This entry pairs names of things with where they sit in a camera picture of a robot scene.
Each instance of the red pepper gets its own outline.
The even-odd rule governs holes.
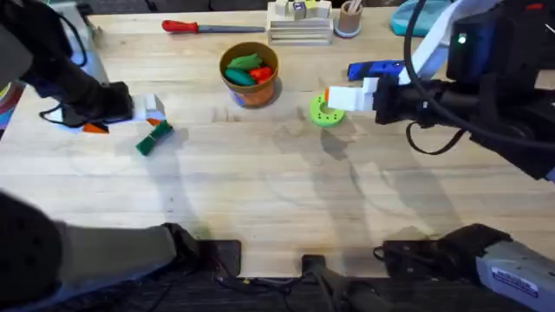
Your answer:
[[[252,79],[254,79],[254,81],[259,83],[259,81],[267,80],[268,78],[271,77],[271,68],[263,67],[263,68],[252,69],[250,74]]]
[[[270,77],[266,77],[266,78],[257,80],[257,84],[263,84],[263,83],[267,82],[268,80],[270,80]]]

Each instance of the green light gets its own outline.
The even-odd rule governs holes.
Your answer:
[[[467,41],[467,34],[459,34],[459,40],[457,40],[460,44],[464,44]]]

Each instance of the green toy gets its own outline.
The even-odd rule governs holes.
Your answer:
[[[173,127],[167,123],[167,120],[162,121],[156,128],[139,144],[135,147],[143,156],[148,156],[150,152],[154,149],[156,142],[163,138],[164,136],[171,133]]]
[[[331,113],[324,113],[322,111],[323,107],[326,107],[328,103],[324,99],[324,94],[312,99],[309,107],[309,115],[312,122],[319,125],[320,127],[333,127],[341,122],[345,111],[340,109],[334,109]]]
[[[227,67],[249,71],[251,69],[259,68],[260,64],[262,64],[262,59],[255,53],[248,56],[236,57],[232,59]]]
[[[226,69],[225,78],[243,87],[250,87],[257,84],[248,73],[244,72],[243,70],[235,69],[235,68]]]

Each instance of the metal blade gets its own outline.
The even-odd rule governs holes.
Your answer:
[[[265,32],[265,27],[256,26],[219,26],[199,25],[200,33],[240,33],[240,32]]]

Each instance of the red knife handle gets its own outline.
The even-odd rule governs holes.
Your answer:
[[[183,23],[166,20],[162,22],[162,28],[167,32],[199,33],[199,25],[197,23]]]

